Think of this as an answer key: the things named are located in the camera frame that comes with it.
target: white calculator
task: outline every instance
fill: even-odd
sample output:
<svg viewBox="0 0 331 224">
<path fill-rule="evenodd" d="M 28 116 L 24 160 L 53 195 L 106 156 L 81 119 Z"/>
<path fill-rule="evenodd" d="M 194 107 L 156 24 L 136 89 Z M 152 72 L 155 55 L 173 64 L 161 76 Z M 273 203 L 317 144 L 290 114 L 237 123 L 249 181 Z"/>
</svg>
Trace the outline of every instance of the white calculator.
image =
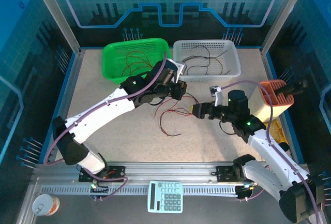
<svg viewBox="0 0 331 224">
<path fill-rule="evenodd" d="M 151 213 L 181 213 L 183 185 L 180 182 L 150 181 L 147 209 Z"/>
</svg>

